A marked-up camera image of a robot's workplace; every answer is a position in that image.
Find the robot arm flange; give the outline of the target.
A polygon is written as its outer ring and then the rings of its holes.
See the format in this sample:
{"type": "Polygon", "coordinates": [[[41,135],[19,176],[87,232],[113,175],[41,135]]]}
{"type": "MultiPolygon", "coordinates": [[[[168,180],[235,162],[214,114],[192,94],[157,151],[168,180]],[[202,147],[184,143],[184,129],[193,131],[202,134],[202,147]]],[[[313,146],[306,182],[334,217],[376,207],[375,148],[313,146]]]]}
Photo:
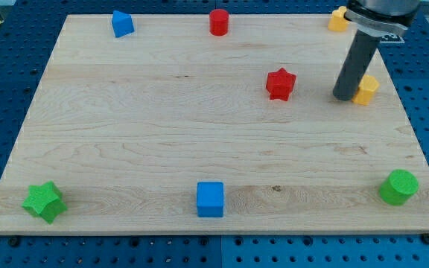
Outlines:
{"type": "Polygon", "coordinates": [[[373,37],[403,36],[419,10],[419,0],[348,0],[344,18],[373,37]]]}

